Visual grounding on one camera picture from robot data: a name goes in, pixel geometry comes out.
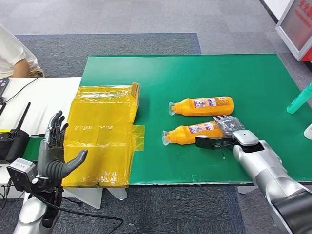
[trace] white panel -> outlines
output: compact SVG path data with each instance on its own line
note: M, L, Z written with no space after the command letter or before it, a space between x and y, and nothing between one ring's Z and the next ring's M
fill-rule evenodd
M8 102L0 116L0 129L16 128L29 102L31 105L21 129L29 135L44 134L50 119L59 110L62 110L66 120L81 79L38 79ZM3 96L9 99L32 80L34 79L11 79Z
M97 209L100 208L102 202L102 188L64 188L63 196L74 197Z
M264 2L279 20L290 0L264 0Z
M10 179L10 175L7 170L7 166L8 164L0 164L0 186L8 184Z

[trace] orange plastic bottle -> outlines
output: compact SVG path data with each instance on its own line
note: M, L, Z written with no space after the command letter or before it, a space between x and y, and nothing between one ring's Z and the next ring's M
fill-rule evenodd
M181 102L169 103L171 116L175 113L184 116L230 115L233 109L234 103L230 97L188 98Z
M211 121L190 126L179 126L169 132L162 131L162 143L164 145L168 145L169 143L193 144L195 143L195 137L198 135L206 135L209 138L223 137L215 121Z

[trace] teal bottle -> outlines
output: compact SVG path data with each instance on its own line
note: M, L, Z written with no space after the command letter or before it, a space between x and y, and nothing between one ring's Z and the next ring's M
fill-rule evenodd
M292 104L287 106L286 111L293 114L310 97L312 97L312 83L301 92L296 99L293 100Z

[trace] clear bottle cap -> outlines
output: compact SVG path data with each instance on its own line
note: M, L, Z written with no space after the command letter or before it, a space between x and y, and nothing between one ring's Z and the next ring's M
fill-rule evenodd
M173 102L169 102L169 115L172 116L175 113L175 104Z
M168 145L170 143L169 133L167 131L162 131L162 138L164 145Z

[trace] yellow plastic bag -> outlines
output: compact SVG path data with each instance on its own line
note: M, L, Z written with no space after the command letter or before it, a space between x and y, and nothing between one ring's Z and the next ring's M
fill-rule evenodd
M71 105L65 161L86 149L86 160L64 187L126 186L134 150L144 149L144 127L132 125L140 86L80 87Z

